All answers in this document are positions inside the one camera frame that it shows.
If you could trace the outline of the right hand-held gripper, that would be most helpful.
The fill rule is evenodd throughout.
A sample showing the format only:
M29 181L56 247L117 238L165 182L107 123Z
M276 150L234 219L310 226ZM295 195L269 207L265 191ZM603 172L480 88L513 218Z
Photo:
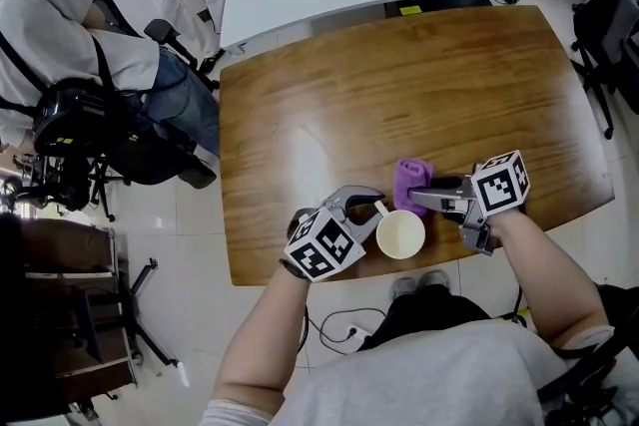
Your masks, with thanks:
M408 191L417 206L438 213L465 213L460 228L464 245L470 250L492 255L495 241L487 221L512 209L520 209L530 190L530 179L518 150L491 157L473 168L469 178L472 195L465 194L464 175L433 177L429 188Z

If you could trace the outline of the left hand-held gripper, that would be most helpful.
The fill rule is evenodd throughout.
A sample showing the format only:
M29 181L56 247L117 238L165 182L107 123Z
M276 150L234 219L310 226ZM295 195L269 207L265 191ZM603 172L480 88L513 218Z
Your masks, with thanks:
M311 282L336 275L359 261L365 255L363 244L378 226L378 214L357 223L348 217L348 212L384 198L379 190L347 185L324 199L314 211L304 210L284 249L288 260Z

